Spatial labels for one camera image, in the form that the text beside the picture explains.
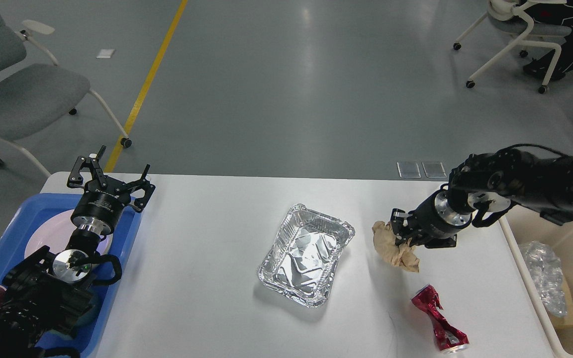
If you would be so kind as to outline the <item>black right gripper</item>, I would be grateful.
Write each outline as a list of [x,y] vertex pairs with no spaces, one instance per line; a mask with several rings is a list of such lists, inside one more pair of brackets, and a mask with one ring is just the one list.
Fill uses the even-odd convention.
[[438,190],[410,212],[391,211],[389,223],[396,236],[396,246],[424,246],[428,249],[454,248],[462,229],[470,225],[471,213],[453,209],[446,190]]

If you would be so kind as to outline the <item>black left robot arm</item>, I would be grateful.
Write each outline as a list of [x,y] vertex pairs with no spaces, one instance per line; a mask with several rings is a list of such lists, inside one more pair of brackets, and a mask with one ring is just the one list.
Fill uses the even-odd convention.
[[71,215],[74,229],[63,250],[48,245],[24,258],[2,278],[0,358],[79,358],[74,347],[41,348],[48,331],[75,337],[77,323],[94,309],[94,287],[109,287],[122,277],[118,256],[101,254],[98,245],[114,234],[121,214],[146,208],[155,186],[146,165],[139,179],[123,182],[106,175],[95,156],[80,156],[68,177],[68,188],[84,193]]

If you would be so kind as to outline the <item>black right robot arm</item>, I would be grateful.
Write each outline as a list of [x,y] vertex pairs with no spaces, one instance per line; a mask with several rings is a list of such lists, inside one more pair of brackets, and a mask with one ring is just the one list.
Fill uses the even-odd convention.
[[389,223],[396,246],[450,248],[461,230],[491,226],[517,205],[557,226],[572,222],[573,156],[540,159],[521,144],[471,154],[416,209],[393,209]]

